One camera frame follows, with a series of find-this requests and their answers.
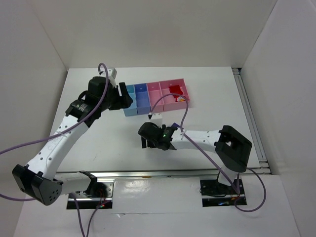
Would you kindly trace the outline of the red white lego piece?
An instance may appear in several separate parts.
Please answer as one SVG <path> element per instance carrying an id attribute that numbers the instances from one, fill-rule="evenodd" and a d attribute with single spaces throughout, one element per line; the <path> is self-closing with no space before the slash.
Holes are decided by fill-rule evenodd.
<path id="1" fill-rule="evenodd" d="M 183 98 L 182 96 L 175 96 L 175 102 L 182 102 L 185 101 L 185 98 Z"/>

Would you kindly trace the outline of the red lego brick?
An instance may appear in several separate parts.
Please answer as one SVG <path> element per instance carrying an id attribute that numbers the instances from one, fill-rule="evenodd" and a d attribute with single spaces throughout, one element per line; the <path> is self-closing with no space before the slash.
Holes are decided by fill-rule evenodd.
<path id="1" fill-rule="evenodd" d="M 183 95 L 183 91 L 182 91 L 180 85 L 170 86 L 169 91 L 170 91 L 170 93 L 173 93 L 173 94 Z"/>

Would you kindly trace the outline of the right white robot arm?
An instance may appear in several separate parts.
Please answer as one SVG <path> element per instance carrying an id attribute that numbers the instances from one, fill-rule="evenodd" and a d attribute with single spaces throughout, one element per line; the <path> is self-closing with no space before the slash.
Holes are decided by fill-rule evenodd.
<path id="1" fill-rule="evenodd" d="M 252 143 L 233 127 L 224 125 L 220 130 L 195 131 L 146 122 L 138 134 L 144 148 L 199 150 L 219 170 L 218 182 L 239 192 L 234 180 L 247 169 Z"/>

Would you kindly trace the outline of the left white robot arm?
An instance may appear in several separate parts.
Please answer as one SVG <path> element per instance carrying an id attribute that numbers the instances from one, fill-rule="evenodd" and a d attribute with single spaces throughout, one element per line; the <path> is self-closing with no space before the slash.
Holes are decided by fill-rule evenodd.
<path id="1" fill-rule="evenodd" d="M 72 146 L 103 111 L 127 109 L 132 102 L 124 82 L 113 86 L 105 77 L 93 77 L 88 89 L 69 105 L 55 138 L 25 166 L 14 167 L 12 174 L 19 189 L 46 206 L 53 204 L 60 195 L 75 192 L 94 195 L 102 184 L 91 173 L 79 171 L 57 176 L 56 172 Z"/>

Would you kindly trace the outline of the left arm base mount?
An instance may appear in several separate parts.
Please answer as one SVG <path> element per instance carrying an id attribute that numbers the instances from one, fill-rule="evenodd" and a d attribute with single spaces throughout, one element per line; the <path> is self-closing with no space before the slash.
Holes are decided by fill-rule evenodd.
<path id="1" fill-rule="evenodd" d="M 114 193 L 114 179 L 98 179 L 97 187 L 93 194 L 76 191 L 74 196 L 79 209 L 93 210 L 99 205 L 100 209 L 112 209 Z"/>

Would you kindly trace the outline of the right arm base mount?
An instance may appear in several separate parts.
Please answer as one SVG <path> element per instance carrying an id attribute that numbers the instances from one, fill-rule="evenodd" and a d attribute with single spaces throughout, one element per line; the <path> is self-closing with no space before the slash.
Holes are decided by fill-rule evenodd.
<path id="1" fill-rule="evenodd" d="M 219 207 L 247 205 L 243 182 L 234 180 L 234 185 L 239 184 L 240 194 L 231 186 L 220 184 L 215 179 L 200 180 L 200 193 L 203 207 Z"/>

